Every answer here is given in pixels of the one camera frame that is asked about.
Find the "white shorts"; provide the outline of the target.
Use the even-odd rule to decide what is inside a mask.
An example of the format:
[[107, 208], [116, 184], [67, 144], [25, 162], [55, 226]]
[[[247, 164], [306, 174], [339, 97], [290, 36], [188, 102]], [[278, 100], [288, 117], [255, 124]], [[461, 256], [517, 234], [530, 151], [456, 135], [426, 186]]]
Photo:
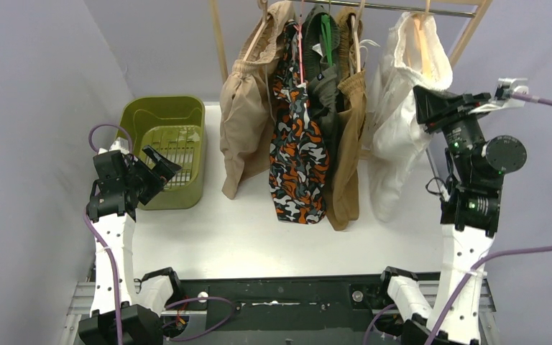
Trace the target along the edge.
[[423, 18], [433, 78], [422, 75], [413, 15], [404, 12], [390, 28], [377, 71], [367, 91], [364, 144], [369, 157], [369, 197], [376, 219], [395, 214], [404, 184], [428, 148], [431, 136], [416, 121], [414, 86], [447, 90], [453, 82], [449, 57], [432, 14]]

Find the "olive green plastic basket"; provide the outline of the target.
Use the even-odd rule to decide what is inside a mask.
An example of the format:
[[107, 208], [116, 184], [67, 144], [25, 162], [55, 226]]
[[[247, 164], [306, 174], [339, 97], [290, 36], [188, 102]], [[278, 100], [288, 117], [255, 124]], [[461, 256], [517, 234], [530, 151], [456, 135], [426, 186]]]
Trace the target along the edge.
[[124, 107], [119, 126], [130, 134], [134, 154], [152, 167], [142, 152], [149, 145], [182, 167], [163, 192], [141, 209], [187, 209], [201, 199], [207, 148], [205, 111], [202, 100], [189, 95], [145, 96]]

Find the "wooden hanger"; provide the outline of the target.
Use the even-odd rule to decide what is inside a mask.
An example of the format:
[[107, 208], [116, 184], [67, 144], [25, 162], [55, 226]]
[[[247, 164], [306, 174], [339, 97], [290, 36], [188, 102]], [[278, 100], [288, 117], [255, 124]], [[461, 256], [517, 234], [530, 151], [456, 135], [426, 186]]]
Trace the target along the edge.
[[415, 41], [417, 50], [420, 53], [422, 75], [425, 78], [433, 78], [433, 70], [431, 67], [431, 59], [429, 55], [429, 46], [426, 39], [426, 33], [423, 26], [423, 18], [430, 14], [431, 0], [425, 1], [425, 10], [422, 14], [413, 15]]

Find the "camouflage patterned shorts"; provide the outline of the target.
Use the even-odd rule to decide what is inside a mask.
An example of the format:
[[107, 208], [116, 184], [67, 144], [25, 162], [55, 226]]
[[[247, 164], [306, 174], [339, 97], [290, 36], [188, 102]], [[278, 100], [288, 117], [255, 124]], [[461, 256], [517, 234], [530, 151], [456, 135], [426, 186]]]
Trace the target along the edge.
[[299, 25], [286, 21], [282, 57], [272, 77], [275, 115], [269, 155], [269, 188], [277, 219], [317, 224], [326, 215], [323, 187], [330, 156], [318, 123], [309, 114], [300, 62]]

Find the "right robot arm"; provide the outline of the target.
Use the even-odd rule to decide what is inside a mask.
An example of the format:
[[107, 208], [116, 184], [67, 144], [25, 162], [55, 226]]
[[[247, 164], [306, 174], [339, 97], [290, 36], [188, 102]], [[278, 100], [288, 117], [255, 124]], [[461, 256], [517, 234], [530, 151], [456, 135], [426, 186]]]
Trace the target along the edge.
[[527, 160], [523, 143], [510, 135], [487, 139], [479, 120], [493, 111], [518, 108], [514, 93], [527, 93], [524, 78], [501, 78], [494, 93], [413, 88], [416, 121], [446, 140], [448, 175], [441, 194], [443, 261], [434, 303], [420, 291], [418, 277], [388, 267], [375, 288], [379, 303], [397, 308], [403, 344], [479, 344], [479, 301], [485, 276], [482, 260], [495, 240], [506, 174]]

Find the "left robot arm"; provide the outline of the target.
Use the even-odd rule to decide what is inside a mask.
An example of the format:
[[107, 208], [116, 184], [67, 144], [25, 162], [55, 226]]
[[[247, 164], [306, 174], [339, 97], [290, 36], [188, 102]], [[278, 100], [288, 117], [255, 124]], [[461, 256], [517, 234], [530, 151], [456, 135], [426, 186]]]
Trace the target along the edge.
[[181, 169], [149, 145], [142, 151], [152, 167], [120, 149], [93, 159], [98, 177], [83, 220], [96, 241], [96, 281], [90, 316], [78, 327], [84, 344], [162, 344], [161, 313], [184, 296], [170, 267], [147, 273], [141, 290], [135, 288], [137, 206], [149, 203]]

